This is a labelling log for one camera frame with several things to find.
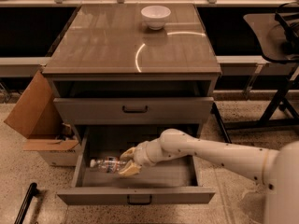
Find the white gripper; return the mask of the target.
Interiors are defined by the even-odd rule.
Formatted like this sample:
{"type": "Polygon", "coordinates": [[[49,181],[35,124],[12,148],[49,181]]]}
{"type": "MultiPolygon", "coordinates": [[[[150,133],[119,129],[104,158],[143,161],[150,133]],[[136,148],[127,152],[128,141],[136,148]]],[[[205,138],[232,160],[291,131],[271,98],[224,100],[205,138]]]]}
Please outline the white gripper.
{"type": "Polygon", "coordinates": [[[141,167],[154,166],[157,161],[161,147],[156,140],[145,141],[136,147],[130,147],[120,155],[121,168],[118,174],[131,176],[140,173],[141,167]]]}

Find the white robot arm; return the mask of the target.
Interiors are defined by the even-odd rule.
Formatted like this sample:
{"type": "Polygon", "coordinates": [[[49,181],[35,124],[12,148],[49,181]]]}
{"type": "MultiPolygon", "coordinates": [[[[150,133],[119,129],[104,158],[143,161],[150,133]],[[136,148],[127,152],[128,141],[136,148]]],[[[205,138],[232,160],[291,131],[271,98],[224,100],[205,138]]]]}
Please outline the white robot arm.
{"type": "Polygon", "coordinates": [[[161,161],[194,156],[267,187],[263,224],[299,224],[299,142],[280,150],[207,141],[177,129],[121,154],[120,175],[138,174],[161,161]]]}

